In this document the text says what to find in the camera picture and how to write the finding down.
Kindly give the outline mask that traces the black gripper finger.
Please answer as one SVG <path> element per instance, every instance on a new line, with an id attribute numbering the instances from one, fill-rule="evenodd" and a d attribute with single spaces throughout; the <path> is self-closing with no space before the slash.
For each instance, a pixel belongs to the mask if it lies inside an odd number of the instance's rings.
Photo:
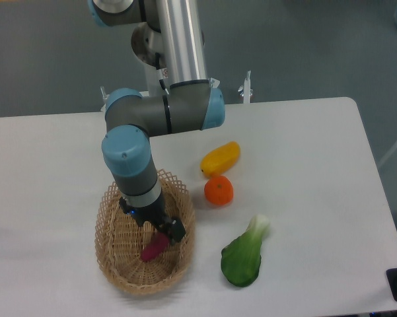
<path id="1" fill-rule="evenodd" d="M 181 242 L 186 234 L 183 222 L 179 217 L 170 218 L 167 224 L 167 228 L 168 237 L 171 245 Z"/>
<path id="2" fill-rule="evenodd" d="M 157 230 L 157 232 L 165 235 L 168 238 L 168 223 L 167 222 L 155 222 L 152 223 L 152 225 L 155 227 L 155 229 Z"/>

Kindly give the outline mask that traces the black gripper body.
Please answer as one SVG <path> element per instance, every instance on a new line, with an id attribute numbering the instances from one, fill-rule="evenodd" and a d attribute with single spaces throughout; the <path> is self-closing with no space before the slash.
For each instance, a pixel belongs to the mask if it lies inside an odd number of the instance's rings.
<path id="1" fill-rule="evenodd" d="M 122 208 L 123 213 L 134 219 L 139 227 L 142 227 L 145 222 L 151 224 L 155 222 L 166 222 L 167 215 L 165 213 L 165 200 L 163 194 L 160 194 L 157 200 L 152 204 L 144 207 L 133 207 L 121 197 L 119 199 L 119 206 Z"/>

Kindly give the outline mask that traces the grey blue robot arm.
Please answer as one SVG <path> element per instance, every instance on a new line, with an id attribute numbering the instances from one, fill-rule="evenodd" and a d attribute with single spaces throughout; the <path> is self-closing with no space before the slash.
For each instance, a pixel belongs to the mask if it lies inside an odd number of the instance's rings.
<path id="1" fill-rule="evenodd" d="M 222 92 L 205 68 L 204 39 L 195 1 L 89 1 L 103 26 L 136 24 L 131 46 L 158 73 L 160 91 L 143 96 L 120 88 L 103 96 L 106 135 L 101 149 L 121 192 L 120 206 L 139 226 L 151 223 L 171 243 L 183 239 L 181 220 L 165 211 L 150 138 L 219 127 Z"/>

